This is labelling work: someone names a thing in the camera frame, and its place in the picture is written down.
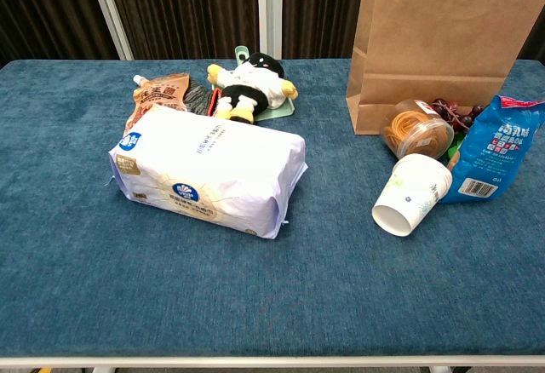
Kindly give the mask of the white lavender tissue pack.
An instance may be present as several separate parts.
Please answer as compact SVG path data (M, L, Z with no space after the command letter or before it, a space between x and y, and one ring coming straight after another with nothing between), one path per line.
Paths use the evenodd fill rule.
M109 159L127 199L265 239L307 169L299 135L158 105Z

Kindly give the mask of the white paper cup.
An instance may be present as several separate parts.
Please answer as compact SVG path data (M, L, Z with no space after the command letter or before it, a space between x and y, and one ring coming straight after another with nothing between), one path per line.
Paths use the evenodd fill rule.
M393 167L371 215L384 231L410 235L452 185L451 172L438 160L412 153Z

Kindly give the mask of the dark red grape bunch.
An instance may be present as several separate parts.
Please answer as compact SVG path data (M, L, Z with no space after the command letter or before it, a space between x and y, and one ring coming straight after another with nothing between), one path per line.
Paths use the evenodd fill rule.
M475 118L486 108L483 105L473 106L469 112L461 112L455 102L436 98L431 107L454 129L456 133L467 133Z

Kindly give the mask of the green toy building block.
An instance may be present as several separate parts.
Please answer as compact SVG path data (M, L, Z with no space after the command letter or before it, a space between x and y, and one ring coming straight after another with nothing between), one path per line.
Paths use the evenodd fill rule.
M447 152L446 152L446 155L447 155L447 159L448 160L451 160L453 158L453 156L456 154L456 152L458 151L461 143L463 142L464 138L465 138L465 133L464 132L457 132L455 133L454 137L453 137L453 141L451 142L449 148L447 149Z

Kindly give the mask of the blue plastic object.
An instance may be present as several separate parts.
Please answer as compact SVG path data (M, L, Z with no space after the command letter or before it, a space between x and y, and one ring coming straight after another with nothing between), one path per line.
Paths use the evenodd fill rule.
M502 196L544 123L545 100L494 96L450 160L452 184L441 202L481 202Z

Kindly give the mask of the brown paper shopping bag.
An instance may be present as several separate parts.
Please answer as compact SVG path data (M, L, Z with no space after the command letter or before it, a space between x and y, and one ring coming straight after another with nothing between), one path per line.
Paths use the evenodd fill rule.
M488 102L545 0L361 0L347 85L358 135L376 135L402 100Z

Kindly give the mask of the mint green dustpan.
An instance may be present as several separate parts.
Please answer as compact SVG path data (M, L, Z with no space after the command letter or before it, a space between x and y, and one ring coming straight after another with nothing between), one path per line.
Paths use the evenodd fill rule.
M234 50L237 66L242 65L250 58L250 52L246 46L239 45ZM274 118L284 118L291 116L295 111L293 100L287 99L282 106L277 109L266 109L255 116L255 121L265 121Z

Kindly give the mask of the black white plush doll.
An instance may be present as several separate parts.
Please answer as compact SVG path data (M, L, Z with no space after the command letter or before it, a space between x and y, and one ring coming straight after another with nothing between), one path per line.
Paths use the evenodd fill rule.
M296 86L284 78L284 69L273 57L253 53L233 70L211 64L208 81L221 92L216 118L253 124L265 110L280 108L298 97Z

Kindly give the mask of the brown spouted sauce pouch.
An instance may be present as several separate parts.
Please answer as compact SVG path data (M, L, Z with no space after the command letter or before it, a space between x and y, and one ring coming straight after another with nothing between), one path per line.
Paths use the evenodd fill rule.
M184 95L190 86L190 75L175 73L163 77L147 79L134 75L137 89L133 92L135 109L127 119L123 134L126 135L141 117L154 105L167 106L185 112Z

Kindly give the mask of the dark pleated curtain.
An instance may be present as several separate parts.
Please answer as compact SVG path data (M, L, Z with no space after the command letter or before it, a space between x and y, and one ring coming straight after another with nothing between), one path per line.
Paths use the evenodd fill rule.
M360 0L283 0L284 59L349 58Z
M518 59L538 60L545 65L545 23L539 23L532 28Z
M12 60L115 60L98 0L0 0L0 68Z
M231 59L260 48L258 0L114 0L137 60Z

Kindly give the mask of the blue table mat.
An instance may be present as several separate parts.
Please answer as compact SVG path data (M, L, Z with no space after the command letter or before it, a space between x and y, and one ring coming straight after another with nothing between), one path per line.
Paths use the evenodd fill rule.
M371 218L394 158L356 136L347 60L287 60L307 143L266 241L130 202L107 153L133 76L206 60L0 68L0 357L545 355L545 126L497 200L439 204L407 238Z

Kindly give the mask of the white frame post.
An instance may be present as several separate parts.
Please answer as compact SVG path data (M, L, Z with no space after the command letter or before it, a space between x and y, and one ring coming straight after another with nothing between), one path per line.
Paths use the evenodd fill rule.
M280 60L283 41L283 0L258 0L259 48Z
M117 50L120 60L133 60L133 52L129 44L123 22L115 0L98 0L108 31Z

